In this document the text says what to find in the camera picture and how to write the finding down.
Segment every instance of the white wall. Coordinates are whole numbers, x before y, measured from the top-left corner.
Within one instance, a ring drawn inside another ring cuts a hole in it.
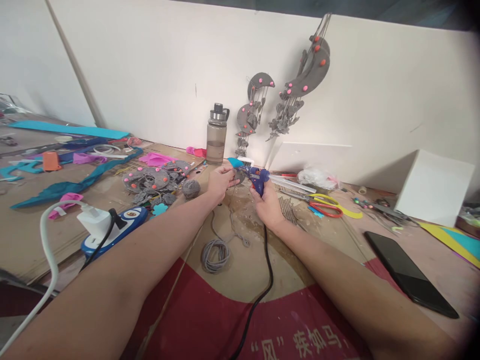
[[[95,126],[44,0],[0,0],[0,93],[31,111]]]
[[[320,19],[167,0],[51,0],[108,127],[177,147],[205,147],[214,102],[231,109],[227,151],[246,77],[268,72],[263,122],[249,156],[267,162],[265,143],[278,91],[295,77]],[[354,146],[345,182],[399,191],[418,148],[477,165],[480,188],[480,76],[476,38],[333,16],[331,66],[304,98],[285,140]]]

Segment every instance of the smartphone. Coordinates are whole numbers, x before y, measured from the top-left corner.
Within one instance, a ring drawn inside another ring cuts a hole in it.
[[[414,303],[448,318],[459,318],[455,309],[395,240],[370,231],[366,231],[364,235],[391,277]]]

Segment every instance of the plastic bag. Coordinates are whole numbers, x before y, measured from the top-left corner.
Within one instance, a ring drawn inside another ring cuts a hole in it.
[[[300,184],[312,184],[316,187],[335,190],[342,189],[343,184],[335,174],[325,170],[321,164],[307,164],[297,175]]]

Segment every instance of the water bottle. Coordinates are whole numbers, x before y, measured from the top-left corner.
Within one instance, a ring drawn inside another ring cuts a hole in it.
[[[230,110],[218,102],[213,105],[213,110],[210,110],[206,127],[206,160],[209,164],[220,165],[224,161],[229,115]]]

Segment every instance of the blue felt flower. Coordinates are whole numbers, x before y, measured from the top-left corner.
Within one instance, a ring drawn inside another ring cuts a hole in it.
[[[153,207],[153,215],[158,216],[167,211],[169,207],[165,204],[158,204]]]

